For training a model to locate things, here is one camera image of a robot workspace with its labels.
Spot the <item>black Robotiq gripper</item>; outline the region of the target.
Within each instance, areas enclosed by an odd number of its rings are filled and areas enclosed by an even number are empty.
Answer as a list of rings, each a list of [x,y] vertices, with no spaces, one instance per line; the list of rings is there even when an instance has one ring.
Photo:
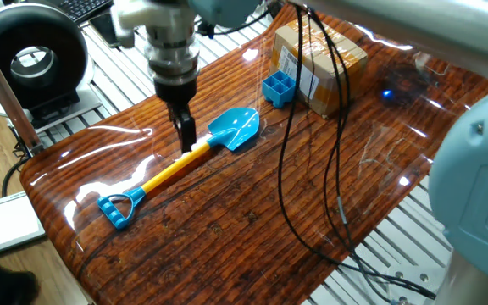
[[[156,95],[167,102],[169,118],[178,134],[181,151],[188,153],[197,141],[195,120],[187,104],[180,105],[180,109],[173,103],[188,103],[197,94],[197,79],[181,85],[166,85],[155,80],[153,82]]]

